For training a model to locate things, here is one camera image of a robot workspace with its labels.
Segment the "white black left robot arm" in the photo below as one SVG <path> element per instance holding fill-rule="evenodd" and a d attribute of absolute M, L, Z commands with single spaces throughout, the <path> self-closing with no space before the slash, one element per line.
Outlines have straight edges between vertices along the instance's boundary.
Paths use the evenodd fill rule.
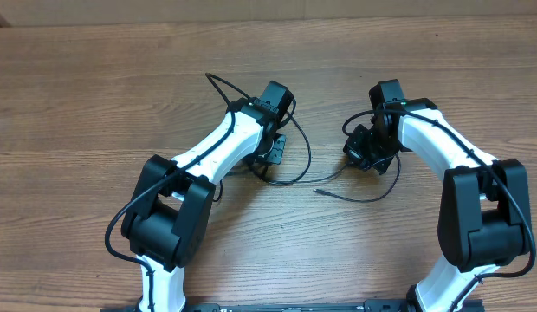
<path fill-rule="evenodd" d="M 289 89 L 271 81 L 260 97 L 232 101 L 191 150 L 144 164 L 121 225 L 142 269 L 138 311 L 184 308 L 184 268 L 204 239 L 217 184 L 241 160 L 281 162 L 285 138 L 277 131 L 293 103 Z"/>

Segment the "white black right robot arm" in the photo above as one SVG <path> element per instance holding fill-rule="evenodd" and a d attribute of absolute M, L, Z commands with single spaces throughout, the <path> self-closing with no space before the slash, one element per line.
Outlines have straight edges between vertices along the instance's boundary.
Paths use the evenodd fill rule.
<path fill-rule="evenodd" d="M 489 278 L 525 276 L 536 261 L 524 165 L 517 159 L 498 160 L 471 144 L 431 100 L 407 99 L 397 80 L 378 82 L 369 99 L 371 127 L 356 126 L 343 148 L 352 164 L 383 174 L 401 152 L 413 152 L 442 184 L 441 256 L 390 309 L 481 309 L 479 303 L 465 302 L 477 285 Z"/>

